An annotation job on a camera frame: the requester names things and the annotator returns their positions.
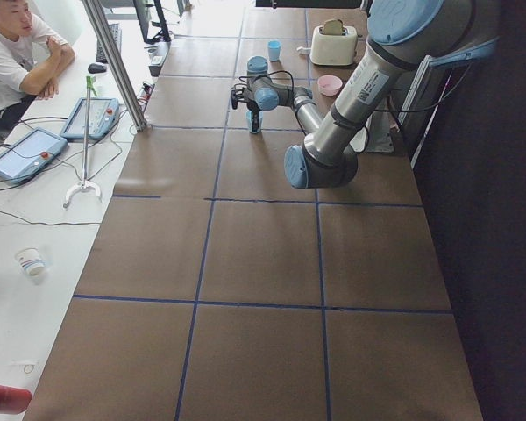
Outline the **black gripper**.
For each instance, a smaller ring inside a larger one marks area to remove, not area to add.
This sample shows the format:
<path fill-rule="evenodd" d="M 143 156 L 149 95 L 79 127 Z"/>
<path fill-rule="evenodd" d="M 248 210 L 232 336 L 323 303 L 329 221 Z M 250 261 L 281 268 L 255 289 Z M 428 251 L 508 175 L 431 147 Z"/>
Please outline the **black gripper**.
<path fill-rule="evenodd" d="M 250 89 L 244 90 L 244 100 L 247 109 L 250 111 L 250 132 L 260 132 L 261 118 L 259 106 L 255 100 L 253 92 Z"/>

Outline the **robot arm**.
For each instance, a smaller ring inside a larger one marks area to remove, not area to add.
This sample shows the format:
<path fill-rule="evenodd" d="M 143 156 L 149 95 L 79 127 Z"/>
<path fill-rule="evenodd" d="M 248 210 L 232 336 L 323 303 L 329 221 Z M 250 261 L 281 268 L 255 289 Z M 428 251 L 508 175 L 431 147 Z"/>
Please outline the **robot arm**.
<path fill-rule="evenodd" d="M 251 59 L 244 87 L 231 92 L 231 105 L 246 104 L 254 132 L 261 112 L 290 108 L 306 134 L 285 153 L 290 185 L 345 186 L 358 169 L 350 143 L 400 76 L 417 69 L 426 56 L 433 57 L 436 66 L 457 67 L 491 55 L 500 8 L 498 1 L 375 1 L 364 56 L 325 116 L 308 89 L 273 82 L 262 57 Z"/>

